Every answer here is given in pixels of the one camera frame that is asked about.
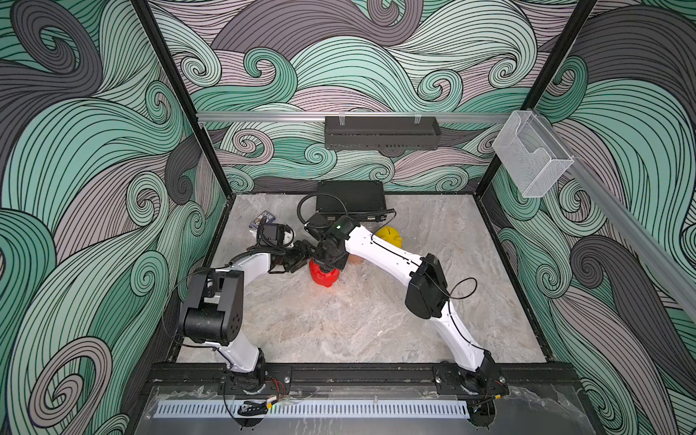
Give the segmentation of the red piggy bank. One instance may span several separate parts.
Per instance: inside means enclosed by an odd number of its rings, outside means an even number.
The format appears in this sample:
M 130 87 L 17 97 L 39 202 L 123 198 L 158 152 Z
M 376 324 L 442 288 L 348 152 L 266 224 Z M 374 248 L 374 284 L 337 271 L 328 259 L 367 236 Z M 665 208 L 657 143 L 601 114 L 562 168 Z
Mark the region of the red piggy bank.
M 309 262 L 310 275 L 319 286 L 324 286 L 330 288 L 340 277 L 340 270 L 334 268 L 330 272 L 324 271 L 317 263 L 313 260 Z

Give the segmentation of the yellow piggy bank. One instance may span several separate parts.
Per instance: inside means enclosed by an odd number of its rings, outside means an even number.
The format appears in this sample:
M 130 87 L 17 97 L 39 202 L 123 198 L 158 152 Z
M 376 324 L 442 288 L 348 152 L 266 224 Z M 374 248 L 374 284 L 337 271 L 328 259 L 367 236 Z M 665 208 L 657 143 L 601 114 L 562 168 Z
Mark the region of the yellow piggy bank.
M 390 243 L 391 245 L 397 248 L 402 248 L 402 236 L 396 228 L 393 228 L 391 226 L 385 226 L 383 228 L 380 228 L 375 233 L 375 236 L 379 239 L 384 240 L 385 242 Z

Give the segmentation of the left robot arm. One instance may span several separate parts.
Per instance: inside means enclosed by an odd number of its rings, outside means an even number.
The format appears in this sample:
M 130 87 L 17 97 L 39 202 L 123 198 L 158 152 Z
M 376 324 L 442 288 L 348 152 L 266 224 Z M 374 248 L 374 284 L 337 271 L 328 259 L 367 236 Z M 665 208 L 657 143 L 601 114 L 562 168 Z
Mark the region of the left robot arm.
M 196 346 L 210 348 L 231 373 L 240 389 L 257 392 L 268 383 L 263 351 L 242 332 L 245 286 L 273 274 L 295 273 L 306 266 L 311 244 L 289 248 L 256 246 L 233 257 L 221 268 L 200 268 L 188 284 L 181 306 L 179 332 Z

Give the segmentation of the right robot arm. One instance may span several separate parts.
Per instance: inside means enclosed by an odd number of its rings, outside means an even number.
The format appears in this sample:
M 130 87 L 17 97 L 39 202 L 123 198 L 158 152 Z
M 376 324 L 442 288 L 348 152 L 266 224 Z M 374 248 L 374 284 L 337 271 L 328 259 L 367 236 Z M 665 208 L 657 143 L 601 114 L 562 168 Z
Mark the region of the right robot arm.
M 330 222 L 316 214 L 304 223 L 304 229 L 317 241 L 313 261 L 320 268 L 342 270 L 348 257 L 356 256 L 404 285 L 406 308 L 435 325 L 454 357 L 466 391 L 486 400 L 509 393 L 500 366 L 490 351 L 477 343 L 452 306 L 453 297 L 438 257 L 398 248 L 348 216 Z

